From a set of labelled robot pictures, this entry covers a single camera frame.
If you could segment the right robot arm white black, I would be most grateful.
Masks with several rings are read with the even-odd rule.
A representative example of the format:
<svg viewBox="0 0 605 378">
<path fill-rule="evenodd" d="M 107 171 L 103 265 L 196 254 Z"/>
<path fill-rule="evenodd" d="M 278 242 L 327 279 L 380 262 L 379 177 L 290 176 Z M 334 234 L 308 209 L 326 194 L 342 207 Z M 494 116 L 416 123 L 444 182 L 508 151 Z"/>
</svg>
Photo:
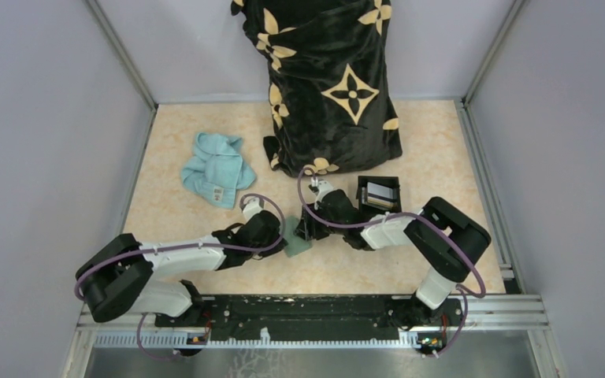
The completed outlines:
<svg viewBox="0 0 605 378">
<path fill-rule="evenodd" d="M 430 265 L 412 303 L 421 324 L 433 324 L 442 315 L 443 302 L 473 273 L 492 242 L 481 225 L 441 197 L 416 213 L 388 213 L 356 208 L 340 189 L 304 205 L 294 234 L 307 241 L 341 235 L 355 250 L 415 247 Z"/>
</svg>

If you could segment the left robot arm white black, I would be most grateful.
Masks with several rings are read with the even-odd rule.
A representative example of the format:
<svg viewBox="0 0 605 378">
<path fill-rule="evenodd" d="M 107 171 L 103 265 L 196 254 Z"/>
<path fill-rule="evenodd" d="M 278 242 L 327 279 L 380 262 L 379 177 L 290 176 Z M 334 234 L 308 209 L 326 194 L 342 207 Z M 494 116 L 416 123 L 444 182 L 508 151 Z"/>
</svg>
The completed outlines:
<svg viewBox="0 0 605 378">
<path fill-rule="evenodd" d="M 193 283 L 170 277 L 186 272 L 239 267 L 252 258 L 266 258 L 287 245 L 280 219 L 268 210 L 199 239 L 177 243 L 141 243 L 120 234 L 76 272 L 76 296 L 97 323 L 131 313 L 156 313 L 187 326 L 205 314 Z"/>
</svg>

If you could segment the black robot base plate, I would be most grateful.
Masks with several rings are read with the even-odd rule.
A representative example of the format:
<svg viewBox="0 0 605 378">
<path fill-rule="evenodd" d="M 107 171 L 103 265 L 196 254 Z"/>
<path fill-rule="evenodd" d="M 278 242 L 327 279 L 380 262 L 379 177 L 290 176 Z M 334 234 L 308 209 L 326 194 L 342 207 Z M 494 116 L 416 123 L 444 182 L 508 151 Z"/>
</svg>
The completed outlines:
<svg viewBox="0 0 605 378">
<path fill-rule="evenodd" d="M 212 341 L 255 341 L 262 329 L 276 342 L 395 341 L 416 327 L 458 326 L 457 298 L 430 309 L 395 295 L 215 295 L 178 317 L 158 314 L 160 328 L 200 327 Z"/>
</svg>

